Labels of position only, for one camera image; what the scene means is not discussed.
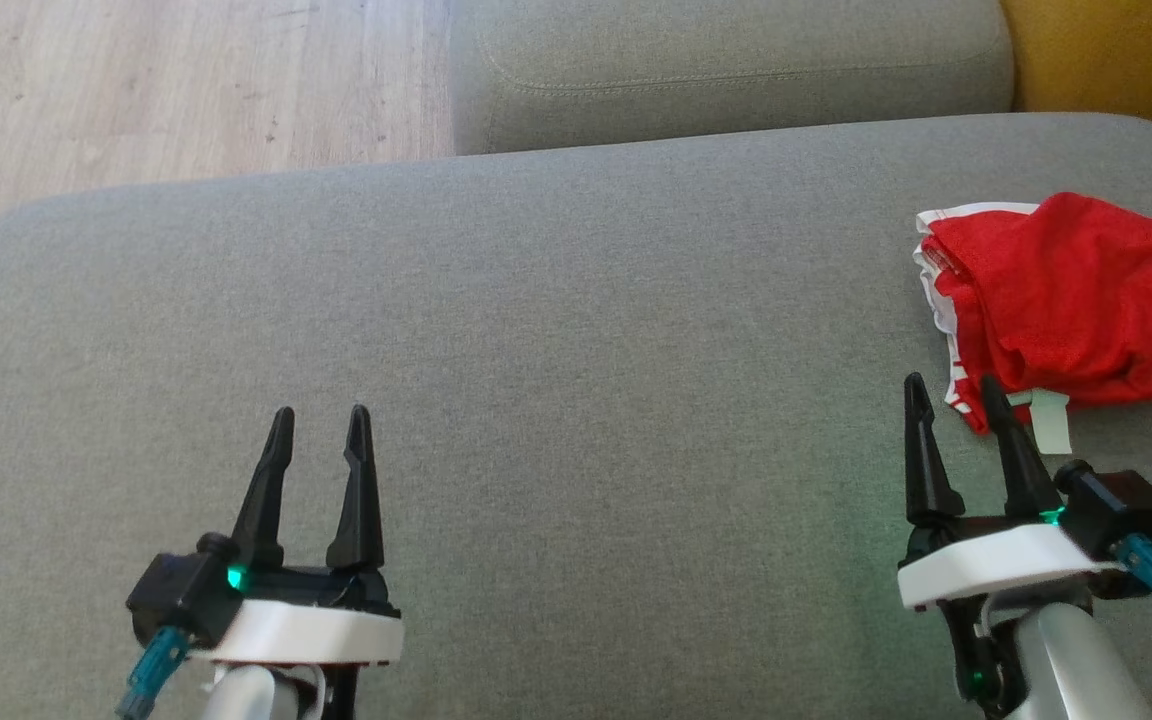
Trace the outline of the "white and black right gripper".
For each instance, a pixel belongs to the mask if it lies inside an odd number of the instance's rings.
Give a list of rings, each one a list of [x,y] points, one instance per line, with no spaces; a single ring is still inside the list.
[[[995,376],[982,378],[980,397],[1005,473],[1005,515],[1037,523],[960,518],[965,503],[948,482],[922,374],[905,377],[902,392],[905,520],[915,528],[899,564],[900,600],[909,611],[940,611],[961,700],[1016,702],[1024,687],[1020,652],[996,639],[992,612],[1047,602],[1087,609],[1087,579],[1123,566],[1089,558],[1064,530],[1047,523],[1059,520],[1064,501]]]

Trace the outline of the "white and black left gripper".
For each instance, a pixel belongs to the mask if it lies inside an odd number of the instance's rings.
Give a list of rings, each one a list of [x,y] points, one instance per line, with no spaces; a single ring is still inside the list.
[[[404,626],[378,571],[385,553],[367,407],[353,406],[349,416],[346,495],[338,532],[326,550],[326,564],[335,571],[280,568],[285,548],[278,535],[293,444],[294,410],[280,407],[232,532],[238,546],[236,564],[244,570],[230,570],[230,579],[243,602],[223,638],[191,655],[215,664],[275,666],[397,662]]]

